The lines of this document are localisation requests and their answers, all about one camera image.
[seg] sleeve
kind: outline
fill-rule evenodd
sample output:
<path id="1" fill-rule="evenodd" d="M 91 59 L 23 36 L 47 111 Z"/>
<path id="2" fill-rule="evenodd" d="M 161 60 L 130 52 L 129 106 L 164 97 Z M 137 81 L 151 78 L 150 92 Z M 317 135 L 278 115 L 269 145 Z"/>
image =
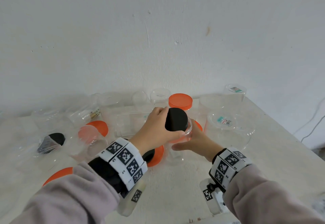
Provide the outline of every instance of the sleeve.
<path id="1" fill-rule="evenodd" d="M 223 199 L 242 224 L 325 224 L 277 182 L 265 179 L 254 164 L 234 176 Z"/>
<path id="2" fill-rule="evenodd" d="M 11 224 L 101 223 L 119 201 L 116 190 L 83 162 L 43 186 Z"/>

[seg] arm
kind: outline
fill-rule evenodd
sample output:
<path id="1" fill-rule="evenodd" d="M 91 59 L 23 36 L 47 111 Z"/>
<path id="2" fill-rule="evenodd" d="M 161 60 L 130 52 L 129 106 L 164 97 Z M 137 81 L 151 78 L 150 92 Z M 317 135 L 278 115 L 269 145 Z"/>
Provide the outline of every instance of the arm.
<path id="1" fill-rule="evenodd" d="M 140 131 L 129 140 L 141 155 L 184 135 L 183 131 L 170 132 L 165 129 L 167 113 L 168 108 L 155 108 Z M 116 186 L 112 182 L 112 187 L 104 180 L 109 175 L 105 167 L 98 166 L 96 159 L 89 164 L 80 163 L 74 167 L 72 175 L 43 186 L 11 224 L 102 223 L 105 216 L 119 204 L 116 189 L 121 185 Z"/>
<path id="2" fill-rule="evenodd" d="M 192 150 L 212 162 L 222 147 L 209 139 L 193 122 L 192 139 L 174 144 L 174 150 Z M 277 182 L 267 180 L 255 165 L 239 171 L 223 195 L 228 209 L 242 224 L 295 223 L 325 224 L 314 211 L 304 206 Z"/>

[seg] table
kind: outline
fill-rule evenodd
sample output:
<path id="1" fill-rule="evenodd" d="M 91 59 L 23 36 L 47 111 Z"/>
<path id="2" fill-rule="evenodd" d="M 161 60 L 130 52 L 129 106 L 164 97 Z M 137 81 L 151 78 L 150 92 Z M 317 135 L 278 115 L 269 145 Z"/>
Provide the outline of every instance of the table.
<path id="1" fill-rule="evenodd" d="M 199 100 L 194 99 L 193 108 Z M 245 155 L 263 171 L 267 178 L 278 181 L 310 206 L 313 198 L 325 191 L 325 162 L 300 143 L 276 121 L 248 98 L 243 104 L 244 115 L 256 123 L 256 132 L 245 149 Z M 236 220 L 231 213 L 212 216 L 199 189 L 208 177 L 211 164 L 193 152 L 185 152 L 186 162 L 172 166 L 160 163 L 143 176 L 147 184 L 135 210 L 128 218 L 116 212 L 106 217 L 106 223 L 188 223 L 201 218 L 202 223 L 226 223 Z M 74 165 L 67 159 L 60 167 Z M 53 174 L 50 171 L 39 183 L 24 193 L 18 204 L 0 220 L 7 224 L 23 209 L 28 199 Z"/>

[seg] wall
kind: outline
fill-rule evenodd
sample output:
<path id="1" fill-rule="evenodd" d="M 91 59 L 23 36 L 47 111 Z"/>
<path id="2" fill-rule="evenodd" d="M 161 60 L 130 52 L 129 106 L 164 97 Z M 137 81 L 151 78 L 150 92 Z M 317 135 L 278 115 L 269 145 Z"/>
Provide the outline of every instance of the wall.
<path id="1" fill-rule="evenodd" d="M 0 12 L 6 111 L 71 94 L 197 96 L 238 82 L 293 133 L 325 96 L 325 0 L 0 0 Z M 306 144 L 325 142 L 324 128 Z"/>

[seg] white cable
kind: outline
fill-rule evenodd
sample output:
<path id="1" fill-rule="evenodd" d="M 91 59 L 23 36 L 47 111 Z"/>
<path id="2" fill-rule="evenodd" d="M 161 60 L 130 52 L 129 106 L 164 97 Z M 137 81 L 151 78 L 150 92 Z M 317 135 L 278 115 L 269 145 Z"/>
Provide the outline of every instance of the white cable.
<path id="1" fill-rule="evenodd" d="M 304 124 L 302 127 L 300 127 L 297 131 L 295 131 L 293 133 L 293 135 L 295 135 L 298 131 L 300 131 L 302 128 L 304 128 L 307 124 L 309 124 L 316 116 L 317 112 L 319 111 L 320 109 L 320 105 L 322 104 L 322 102 L 325 100 L 325 97 L 323 99 L 320 100 L 320 102 L 318 103 L 317 107 L 316 107 L 316 110 L 315 110 L 315 113 L 313 115 L 313 117 L 311 117 L 311 119 L 306 123 Z"/>
<path id="2" fill-rule="evenodd" d="M 305 138 L 307 138 L 307 137 L 309 137 L 312 133 L 313 133 L 313 131 L 316 129 L 316 127 L 320 124 L 320 122 L 323 120 L 325 118 L 325 115 L 320 119 L 320 121 L 315 125 L 315 127 L 314 127 L 314 129 L 307 135 L 307 136 L 305 136 L 305 137 L 303 137 L 303 139 L 301 140 L 301 142 L 303 142 L 303 140 L 305 139 Z"/>

